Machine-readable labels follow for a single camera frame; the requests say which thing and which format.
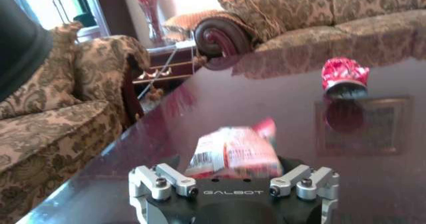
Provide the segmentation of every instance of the patterned sofa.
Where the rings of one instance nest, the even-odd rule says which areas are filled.
[[[377,47],[365,50],[360,62],[379,65],[384,55],[399,59],[426,29],[426,0],[219,1],[229,17],[205,18],[195,31],[198,47],[208,57],[307,44],[352,57],[348,45],[356,45]],[[418,55],[426,52],[420,49]]]
[[[80,27],[51,30],[50,56],[0,101],[0,224],[27,214],[144,114],[132,74],[150,67],[147,50],[123,35],[75,44]]]

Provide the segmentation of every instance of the drawer handle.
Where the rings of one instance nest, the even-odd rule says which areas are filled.
[[[159,70],[156,69],[156,71],[154,73],[147,73],[150,78],[155,78],[158,76]]]
[[[168,70],[166,72],[163,72],[160,75],[162,76],[168,76],[172,74],[172,67],[168,68]]]

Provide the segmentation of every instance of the crushed soda can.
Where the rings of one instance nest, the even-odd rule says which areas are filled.
[[[271,143],[276,123],[265,119],[253,127],[223,127],[199,139],[186,171],[194,178],[273,178],[284,169]]]
[[[337,99],[365,97],[368,95],[369,70],[353,59],[345,57],[329,59],[321,73],[327,96]]]

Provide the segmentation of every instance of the red can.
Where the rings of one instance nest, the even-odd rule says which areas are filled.
[[[368,94],[368,67],[356,60],[337,57],[325,62],[323,68],[323,88],[331,98],[356,99]]]

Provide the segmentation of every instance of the bolt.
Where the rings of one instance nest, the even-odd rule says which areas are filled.
[[[304,187],[309,188],[309,187],[313,186],[313,181],[309,178],[304,178],[303,181],[301,181],[301,184],[303,184]]]
[[[155,185],[158,188],[164,188],[168,184],[168,181],[166,178],[158,178],[155,181]]]
[[[277,197],[280,195],[280,189],[277,187],[271,187],[269,188],[269,193],[271,193],[271,195]]]
[[[199,194],[199,188],[196,188],[196,187],[190,188],[190,190],[188,190],[188,196],[190,196],[191,198],[195,198],[195,197],[198,196],[198,194]]]

